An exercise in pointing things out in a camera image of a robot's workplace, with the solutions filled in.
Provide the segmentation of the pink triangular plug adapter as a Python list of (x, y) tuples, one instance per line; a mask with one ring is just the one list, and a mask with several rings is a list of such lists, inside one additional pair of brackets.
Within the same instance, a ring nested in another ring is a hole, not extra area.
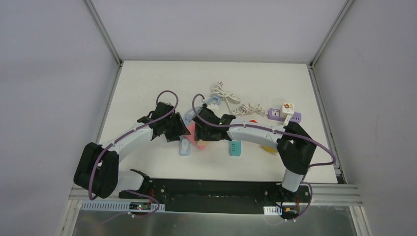
[(195, 129), (195, 124), (191, 124), (188, 127), (189, 131), (190, 131), (190, 136), (189, 136), (189, 142), (195, 146), (196, 148), (200, 149), (200, 150), (204, 150), (206, 148), (206, 145), (203, 141), (197, 141), (195, 140), (195, 134), (196, 134), (196, 129)]

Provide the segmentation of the teal power strip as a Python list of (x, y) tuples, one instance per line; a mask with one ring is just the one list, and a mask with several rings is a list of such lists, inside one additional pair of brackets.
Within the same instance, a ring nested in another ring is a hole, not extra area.
[(232, 140), (230, 141), (229, 154), (230, 156), (239, 157), (241, 156), (241, 141)]

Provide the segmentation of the yellow cube plug adapter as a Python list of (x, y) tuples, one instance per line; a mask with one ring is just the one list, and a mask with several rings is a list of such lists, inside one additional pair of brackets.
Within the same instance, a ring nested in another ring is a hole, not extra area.
[(268, 147), (268, 146), (262, 146), (263, 149), (268, 153), (278, 153), (278, 151), (274, 148)]

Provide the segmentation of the light blue power strip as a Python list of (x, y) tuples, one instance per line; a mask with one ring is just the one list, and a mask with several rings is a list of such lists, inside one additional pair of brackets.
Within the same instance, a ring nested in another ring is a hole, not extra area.
[(190, 150), (191, 150), (190, 142), (186, 139), (185, 135), (180, 136), (180, 146), (179, 146), (180, 156), (189, 156)]

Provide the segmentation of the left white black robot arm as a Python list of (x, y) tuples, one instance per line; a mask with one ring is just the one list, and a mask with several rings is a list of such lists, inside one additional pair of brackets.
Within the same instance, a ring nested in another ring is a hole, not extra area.
[(122, 171), (120, 162), (129, 154), (155, 138), (164, 135), (167, 142), (178, 141), (190, 131), (176, 113), (174, 106), (158, 102), (155, 110), (137, 120), (131, 129), (113, 140), (88, 143), (82, 152), (74, 174), (75, 185), (89, 191), (89, 197), (102, 199), (115, 191), (131, 190), (138, 199), (149, 195), (148, 176), (138, 170)]

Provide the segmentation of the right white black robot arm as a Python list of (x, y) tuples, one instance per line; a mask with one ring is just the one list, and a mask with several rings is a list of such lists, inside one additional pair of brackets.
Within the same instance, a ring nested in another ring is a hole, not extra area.
[(281, 199), (290, 202), (299, 194), (299, 186), (307, 174), (317, 144), (296, 122), (270, 126), (243, 121), (234, 115), (218, 117), (207, 107), (193, 117), (206, 141), (236, 140), (267, 146), (279, 153), (285, 173), (279, 188)]

